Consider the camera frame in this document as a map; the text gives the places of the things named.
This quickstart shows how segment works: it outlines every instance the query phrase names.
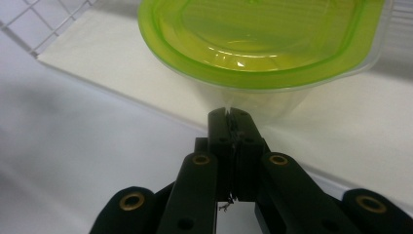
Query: white wire grid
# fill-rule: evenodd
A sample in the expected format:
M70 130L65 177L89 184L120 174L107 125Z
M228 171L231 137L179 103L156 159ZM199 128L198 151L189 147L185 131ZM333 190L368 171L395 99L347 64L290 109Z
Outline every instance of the white wire grid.
M0 28L37 57L97 0L0 0Z
M98 0L0 0L0 28L37 57ZM413 1L395 0L387 49L413 58Z

